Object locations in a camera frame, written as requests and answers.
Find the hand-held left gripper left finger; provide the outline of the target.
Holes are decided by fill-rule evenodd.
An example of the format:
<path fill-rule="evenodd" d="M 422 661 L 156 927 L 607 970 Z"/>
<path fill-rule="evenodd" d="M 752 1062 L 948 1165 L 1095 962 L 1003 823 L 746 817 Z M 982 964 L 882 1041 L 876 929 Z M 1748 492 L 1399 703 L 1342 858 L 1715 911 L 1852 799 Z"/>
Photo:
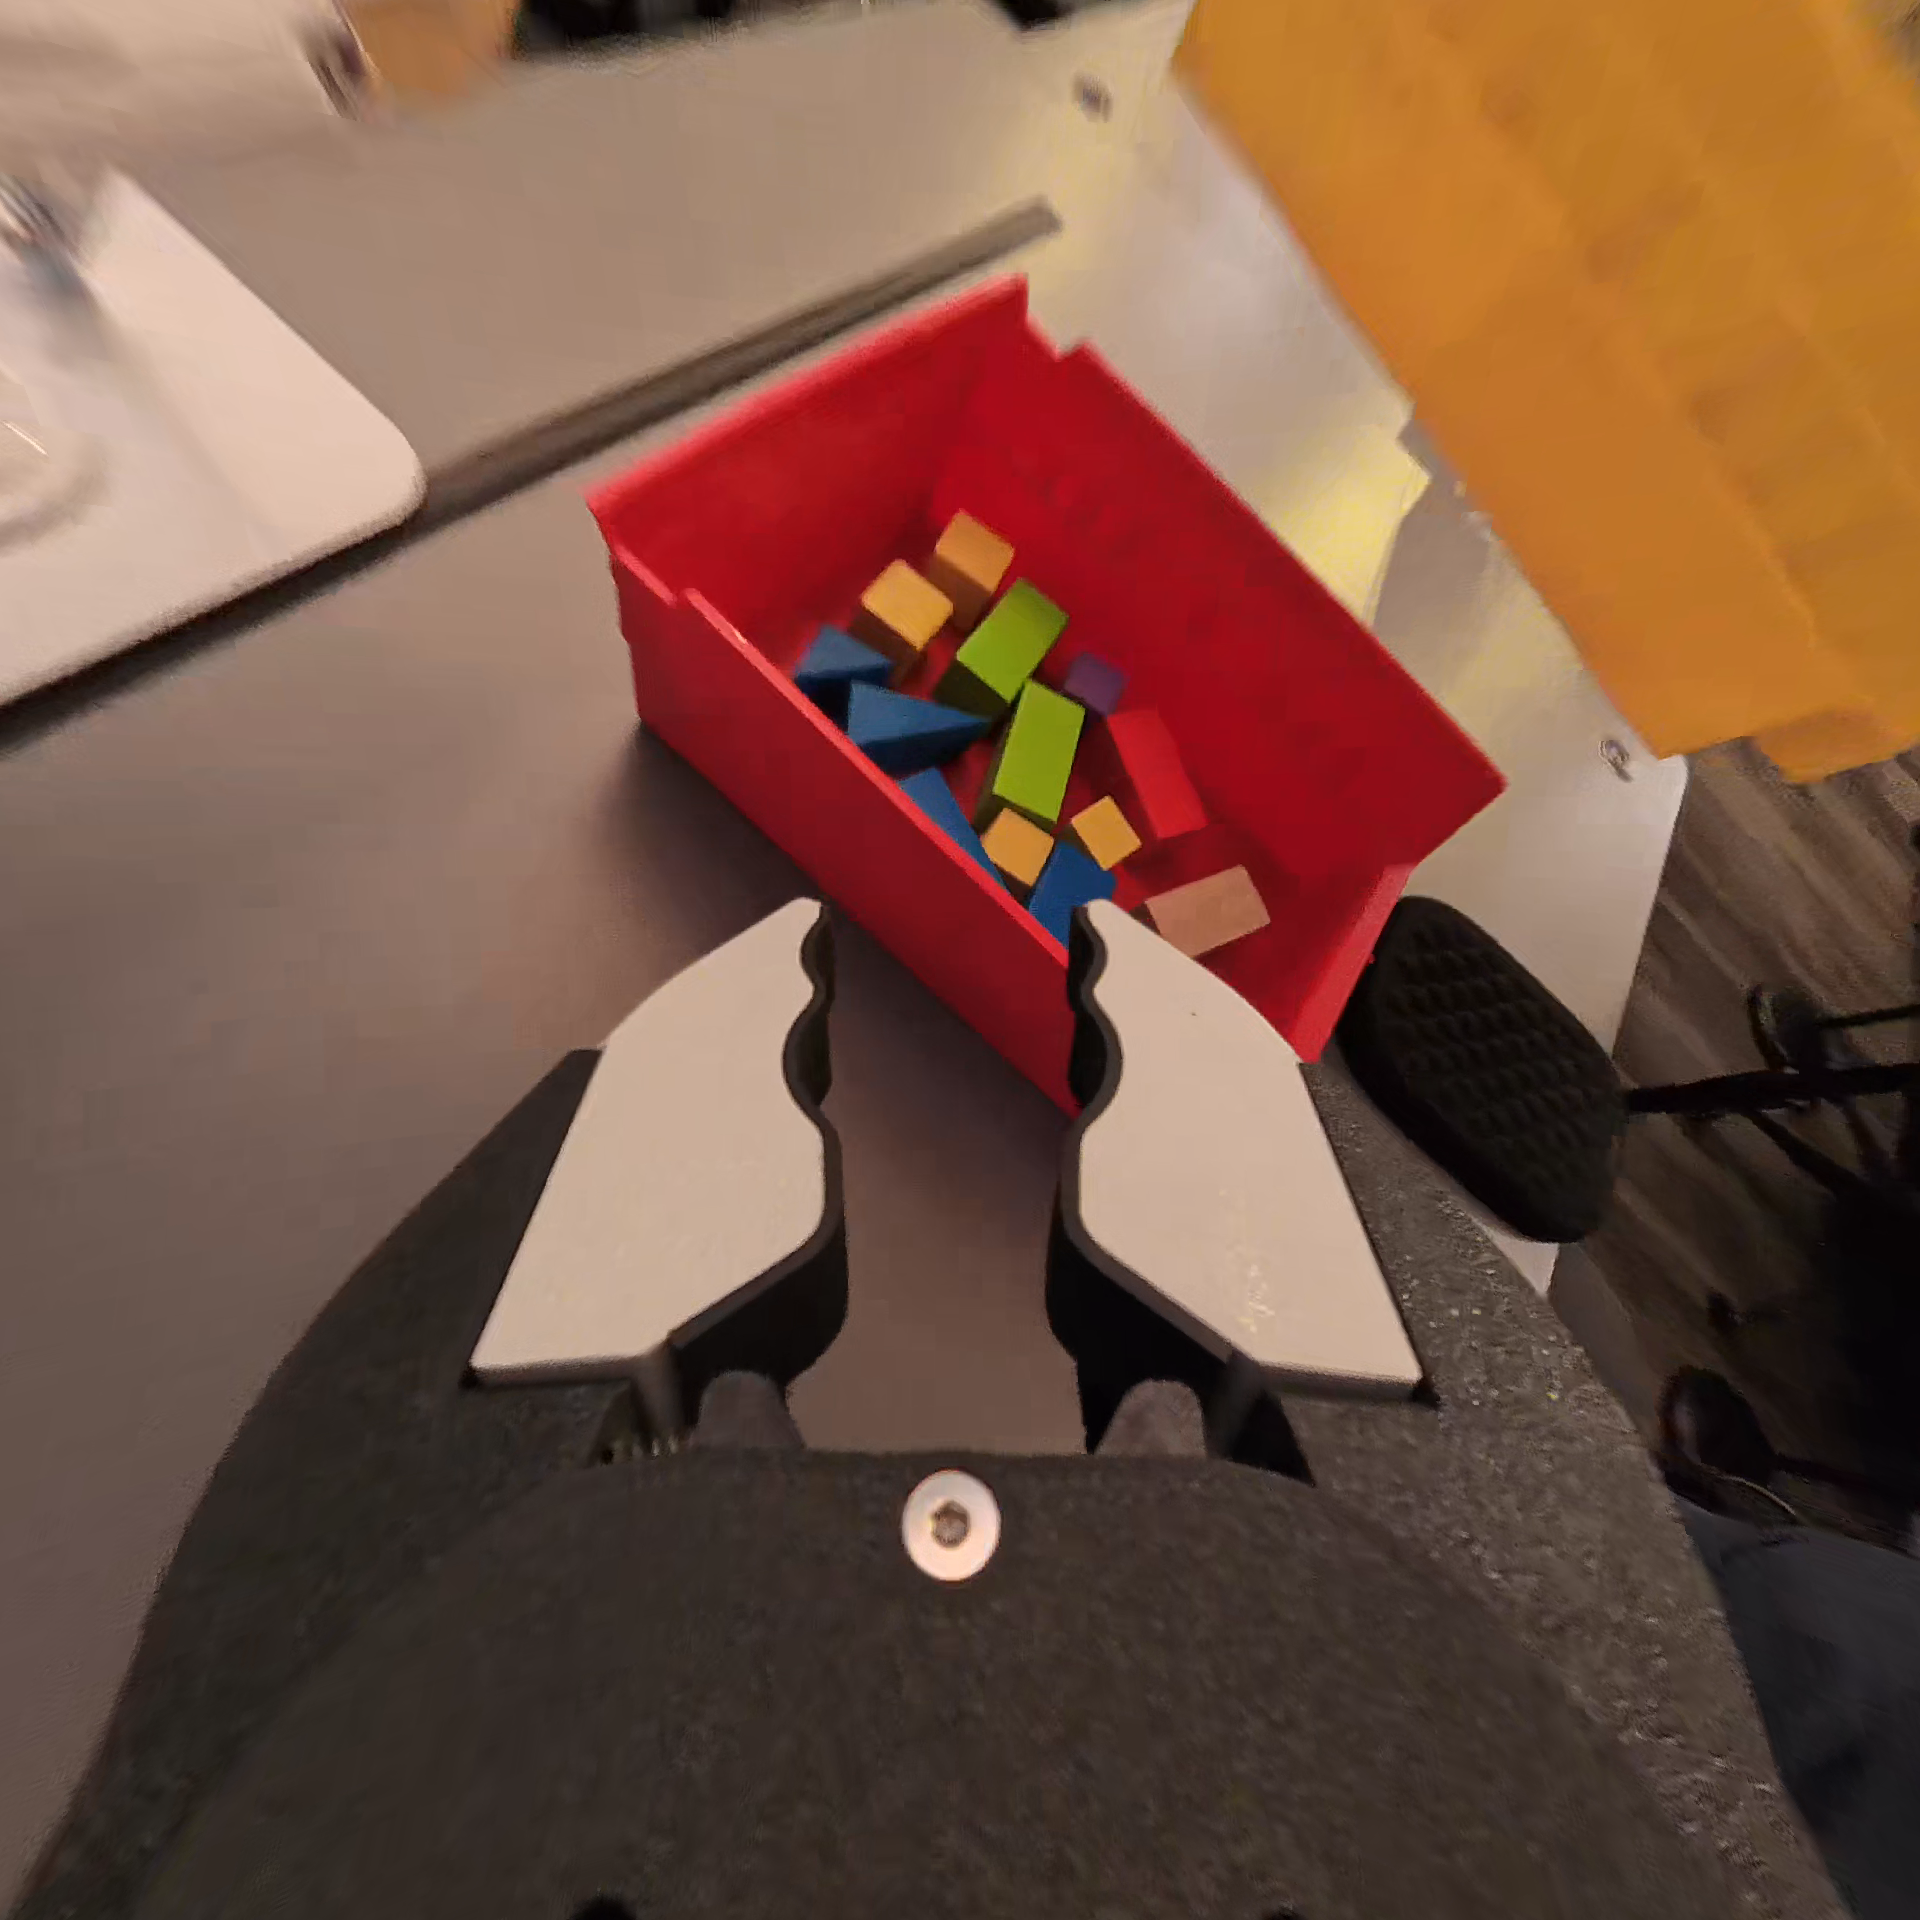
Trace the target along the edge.
<path fill-rule="evenodd" d="M 614 1382 L 652 1433 L 726 1373 L 790 1385 L 847 1313 L 832 925 L 796 898 L 631 1007 L 486 1324 L 480 1385 Z"/>

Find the small blue wooden block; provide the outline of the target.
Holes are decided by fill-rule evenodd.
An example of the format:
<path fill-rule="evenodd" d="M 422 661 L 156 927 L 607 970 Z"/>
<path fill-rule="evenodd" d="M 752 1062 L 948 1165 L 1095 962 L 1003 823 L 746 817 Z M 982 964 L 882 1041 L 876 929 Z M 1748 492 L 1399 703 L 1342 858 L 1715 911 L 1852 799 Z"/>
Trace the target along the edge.
<path fill-rule="evenodd" d="M 847 721 L 854 688 L 894 688 L 894 661 L 854 637 L 851 630 L 823 621 L 790 670 L 790 680 L 835 727 Z"/>

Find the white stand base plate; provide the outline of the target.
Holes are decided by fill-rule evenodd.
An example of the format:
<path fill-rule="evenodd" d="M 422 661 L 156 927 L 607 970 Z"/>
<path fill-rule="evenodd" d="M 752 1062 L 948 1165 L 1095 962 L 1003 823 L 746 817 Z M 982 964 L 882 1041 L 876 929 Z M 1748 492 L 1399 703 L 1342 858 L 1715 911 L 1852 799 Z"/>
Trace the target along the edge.
<path fill-rule="evenodd" d="M 373 399 L 134 182 L 109 176 L 101 318 L 64 375 L 102 449 L 85 512 L 3 545 L 13 703 L 381 535 L 424 469 Z"/>

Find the natural wooden block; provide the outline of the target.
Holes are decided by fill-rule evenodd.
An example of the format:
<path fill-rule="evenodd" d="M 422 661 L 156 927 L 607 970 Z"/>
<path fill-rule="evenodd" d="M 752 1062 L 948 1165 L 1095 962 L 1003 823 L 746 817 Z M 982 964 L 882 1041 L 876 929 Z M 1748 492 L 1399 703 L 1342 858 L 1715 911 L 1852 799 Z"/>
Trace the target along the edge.
<path fill-rule="evenodd" d="M 1218 953 L 1271 924 L 1266 901 L 1245 866 L 1230 866 L 1140 901 L 1139 913 L 1165 944 L 1190 960 Z"/>

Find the black chair base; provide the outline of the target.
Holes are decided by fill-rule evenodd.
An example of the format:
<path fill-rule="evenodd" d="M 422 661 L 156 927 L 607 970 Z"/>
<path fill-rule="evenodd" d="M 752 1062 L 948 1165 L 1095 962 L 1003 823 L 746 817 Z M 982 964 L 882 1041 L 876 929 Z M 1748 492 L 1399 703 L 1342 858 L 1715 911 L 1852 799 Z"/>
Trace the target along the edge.
<path fill-rule="evenodd" d="M 1915 1001 L 1840 1015 L 1798 989 L 1755 986 L 1747 1025 L 1760 1066 L 1622 1092 L 1632 1120 L 1690 1127 L 1748 1121 L 1829 1200 L 1840 1266 L 1829 1298 L 1840 1310 L 1852 1380 L 1863 1390 L 1863 1468 L 1771 1445 L 1760 1415 L 1730 1380 L 1686 1366 L 1659 1399 L 1669 1458 L 1695 1480 L 1747 1487 L 1787 1518 L 1782 1484 L 1887 1508 L 1915 1526 L 1915 1092 L 1918 1062 L 1869 1060 L 1866 1029 L 1915 1021 Z"/>

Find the blue wooden triangle block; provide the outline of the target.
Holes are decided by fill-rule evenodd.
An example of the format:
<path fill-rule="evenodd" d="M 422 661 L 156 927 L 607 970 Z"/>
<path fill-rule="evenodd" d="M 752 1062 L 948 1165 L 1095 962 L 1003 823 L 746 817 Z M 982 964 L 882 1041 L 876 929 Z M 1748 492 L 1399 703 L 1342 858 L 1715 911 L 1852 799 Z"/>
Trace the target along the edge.
<path fill-rule="evenodd" d="M 854 680 L 846 698 L 847 742 L 888 776 L 941 770 L 990 732 L 990 719 L 946 703 Z"/>

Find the red plastic bin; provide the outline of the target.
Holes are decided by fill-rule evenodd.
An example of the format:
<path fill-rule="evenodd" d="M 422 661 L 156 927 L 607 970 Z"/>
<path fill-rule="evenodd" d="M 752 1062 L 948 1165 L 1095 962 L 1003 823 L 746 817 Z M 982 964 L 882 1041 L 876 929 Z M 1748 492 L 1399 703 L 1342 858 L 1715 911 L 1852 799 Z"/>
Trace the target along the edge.
<path fill-rule="evenodd" d="M 955 512 L 1124 674 L 1205 820 L 1118 904 L 1244 866 L 1207 967 L 1317 1060 L 1410 876 L 1506 789 L 1479 742 L 1090 345 L 1000 276 L 868 332 L 589 493 L 639 719 L 1021 1076 L 1071 1111 L 1067 951 L 792 680 Z"/>

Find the long green wooden block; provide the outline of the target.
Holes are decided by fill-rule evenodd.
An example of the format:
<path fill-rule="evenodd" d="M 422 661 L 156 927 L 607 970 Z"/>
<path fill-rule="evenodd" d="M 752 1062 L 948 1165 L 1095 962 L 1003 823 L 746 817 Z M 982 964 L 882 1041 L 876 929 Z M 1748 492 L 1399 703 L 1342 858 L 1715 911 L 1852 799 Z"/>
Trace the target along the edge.
<path fill-rule="evenodd" d="M 979 618 L 933 688 L 933 698 L 990 725 L 1015 703 L 1064 633 L 1067 610 L 1016 580 Z"/>

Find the clear stand bracket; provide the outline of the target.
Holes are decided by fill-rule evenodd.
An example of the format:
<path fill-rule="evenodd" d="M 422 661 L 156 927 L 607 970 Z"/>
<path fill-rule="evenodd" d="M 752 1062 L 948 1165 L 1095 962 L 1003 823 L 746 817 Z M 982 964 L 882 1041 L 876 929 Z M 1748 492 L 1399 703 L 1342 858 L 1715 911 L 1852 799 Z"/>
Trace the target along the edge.
<path fill-rule="evenodd" d="M 101 318 L 86 265 L 96 186 L 54 165 L 5 162 L 5 550 L 76 519 L 102 478 L 101 444 L 64 392 Z"/>

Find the yellow plastic bin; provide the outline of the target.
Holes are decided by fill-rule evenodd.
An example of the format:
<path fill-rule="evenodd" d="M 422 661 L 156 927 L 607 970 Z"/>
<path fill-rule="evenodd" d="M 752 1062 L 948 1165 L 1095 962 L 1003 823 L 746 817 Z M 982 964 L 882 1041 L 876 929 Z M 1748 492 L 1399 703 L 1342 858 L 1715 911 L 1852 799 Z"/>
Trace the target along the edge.
<path fill-rule="evenodd" d="M 1195 5 L 1175 63 L 1656 754 L 1915 744 L 1915 5 Z"/>

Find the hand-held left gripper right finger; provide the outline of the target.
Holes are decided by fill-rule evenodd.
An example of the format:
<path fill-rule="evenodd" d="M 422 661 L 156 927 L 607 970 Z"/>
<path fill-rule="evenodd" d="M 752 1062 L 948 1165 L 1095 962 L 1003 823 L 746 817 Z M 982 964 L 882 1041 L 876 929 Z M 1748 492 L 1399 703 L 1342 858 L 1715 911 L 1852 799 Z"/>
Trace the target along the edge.
<path fill-rule="evenodd" d="M 1208 1445 L 1285 1445 L 1285 1399 L 1405 1406 L 1423 1364 L 1306 1070 L 1224 980 L 1115 903 L 1071 911 L 1076 1113 L 1046 1324 L 1090 1445 L 1189 1388 Z"/>

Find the white paper holder bar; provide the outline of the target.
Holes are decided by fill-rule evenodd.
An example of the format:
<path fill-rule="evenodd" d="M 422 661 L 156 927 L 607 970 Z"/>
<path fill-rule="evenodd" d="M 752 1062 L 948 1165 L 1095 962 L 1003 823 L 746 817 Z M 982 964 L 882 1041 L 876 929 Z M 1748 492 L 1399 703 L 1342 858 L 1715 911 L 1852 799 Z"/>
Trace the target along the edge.
<path fill-rule="evenodd" d="M 327 1 L 5 1 L 3 156 L 235 151 L 333 118 L 355 60 Z"/>

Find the black mesh pad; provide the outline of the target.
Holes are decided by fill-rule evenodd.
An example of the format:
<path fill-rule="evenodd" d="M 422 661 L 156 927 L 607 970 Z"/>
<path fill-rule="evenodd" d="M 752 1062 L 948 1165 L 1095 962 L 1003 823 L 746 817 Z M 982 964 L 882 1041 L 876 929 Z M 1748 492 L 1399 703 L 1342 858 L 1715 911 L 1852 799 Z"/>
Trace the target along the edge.
<path fill-rule="evenodd" d="M 1610 1050 L 1450 903 L 1405 895 L 1334 1024 L 1352 1082 L 1510 1232 L 1590 1236 L 1616 1185 L 1624 1088 Z"/>

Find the red wooden block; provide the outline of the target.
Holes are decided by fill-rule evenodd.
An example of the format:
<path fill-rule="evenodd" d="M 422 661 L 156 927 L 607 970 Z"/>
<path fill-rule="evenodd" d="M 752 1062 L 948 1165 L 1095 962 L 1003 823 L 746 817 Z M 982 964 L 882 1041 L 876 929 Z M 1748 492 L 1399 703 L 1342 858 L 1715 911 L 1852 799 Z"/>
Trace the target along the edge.
<path fill-rule="evenodd" d="M 1115 711 L 1107 721 L 1107 741 L 1120 805 L 1146 846 L 1164 848 L 1208 828 L 1208 809 L 1159 711 Z"/>

